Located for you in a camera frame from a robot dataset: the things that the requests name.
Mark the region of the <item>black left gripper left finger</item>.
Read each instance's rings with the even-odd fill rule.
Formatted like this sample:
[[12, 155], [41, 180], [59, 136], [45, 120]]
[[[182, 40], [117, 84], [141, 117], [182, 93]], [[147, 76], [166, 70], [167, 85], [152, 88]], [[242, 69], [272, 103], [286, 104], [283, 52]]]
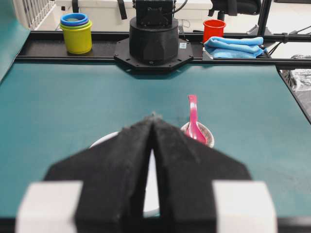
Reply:
[[80, 233], [129, 233], [143, 219], [153, 119], [54, 163], [45, 181], [82, 181], [74, 222]]

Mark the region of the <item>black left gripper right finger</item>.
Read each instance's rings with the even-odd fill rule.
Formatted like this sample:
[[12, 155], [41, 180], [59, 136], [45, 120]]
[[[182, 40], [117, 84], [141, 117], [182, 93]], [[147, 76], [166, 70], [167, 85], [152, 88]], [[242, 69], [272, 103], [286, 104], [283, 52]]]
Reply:
[[165, 231], [216, 232], [212, 181], [251, 180], [246, 166], [161, 119], [153, 122], [153, 140], [160, 218]]

